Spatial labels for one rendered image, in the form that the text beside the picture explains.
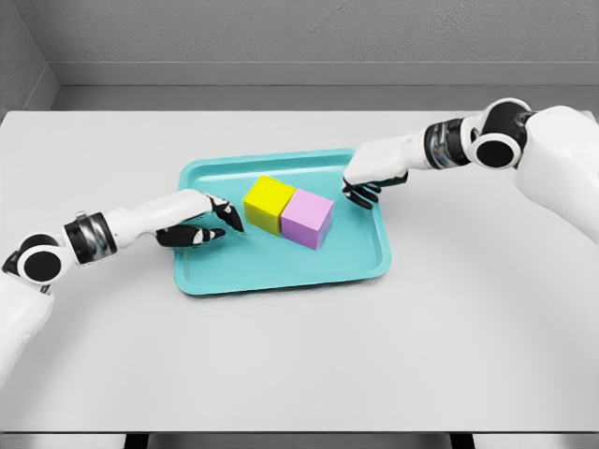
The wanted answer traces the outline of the pink cube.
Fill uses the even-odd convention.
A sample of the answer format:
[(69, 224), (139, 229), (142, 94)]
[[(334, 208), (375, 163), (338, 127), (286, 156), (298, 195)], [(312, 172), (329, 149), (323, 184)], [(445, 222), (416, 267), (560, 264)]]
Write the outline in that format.
[(285, 239), (317, 250), (326, 236), (334, 202), (297, 189), (281, 215), (281, 234)]

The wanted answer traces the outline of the yellow cube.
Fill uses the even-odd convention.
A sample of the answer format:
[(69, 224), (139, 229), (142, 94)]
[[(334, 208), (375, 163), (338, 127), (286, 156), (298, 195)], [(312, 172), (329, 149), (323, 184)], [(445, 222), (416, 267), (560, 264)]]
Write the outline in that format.
[(281, 235), (281, 215), (296, 189), (261, 175), (243, 198), (245, 219), (274, 236)]

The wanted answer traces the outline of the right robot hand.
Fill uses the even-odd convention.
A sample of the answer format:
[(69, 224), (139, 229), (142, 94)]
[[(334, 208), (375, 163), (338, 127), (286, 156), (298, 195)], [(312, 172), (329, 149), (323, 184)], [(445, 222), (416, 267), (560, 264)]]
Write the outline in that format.
[(371, 210), (383, 187), (407, 182), (400, 149), (403, 138), (386, 138), (362, 144), (343, 172), (343, 194), (353, 203)]

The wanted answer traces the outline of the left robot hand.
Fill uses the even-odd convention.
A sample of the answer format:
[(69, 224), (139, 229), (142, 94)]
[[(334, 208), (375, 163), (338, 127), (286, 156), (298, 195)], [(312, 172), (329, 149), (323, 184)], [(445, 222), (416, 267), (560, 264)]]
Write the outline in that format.
[(223, 228), (201, 228), (184, 224), (200, 215), (213, 212), (225, 224), (240, 233), (244, 232), (242, 220), (236, 208), (219, 196), (185, 189), (169, 197), (169, 212), (166, 224), (157, 229), (155, 237), (159, 245), (167, 248), (186, 248), (219, 239), (226, 234)]

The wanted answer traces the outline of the teal rectangular tray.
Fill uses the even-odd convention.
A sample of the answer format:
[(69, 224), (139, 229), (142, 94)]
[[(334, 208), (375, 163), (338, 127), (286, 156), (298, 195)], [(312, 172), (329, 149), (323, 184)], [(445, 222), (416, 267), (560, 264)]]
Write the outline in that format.
[(342, 194), (351, 149), (272, 153), (196, 160), (179, 186), (231, 201), (237, 208), (261, 175), (310, 191), (334, 203), (331, 227), (316, 251), (246, 224), (220, 239), (174, 256), (174, 282), (188, 295), (206, 296), (377, 278), (390, 267), (382, 213)]

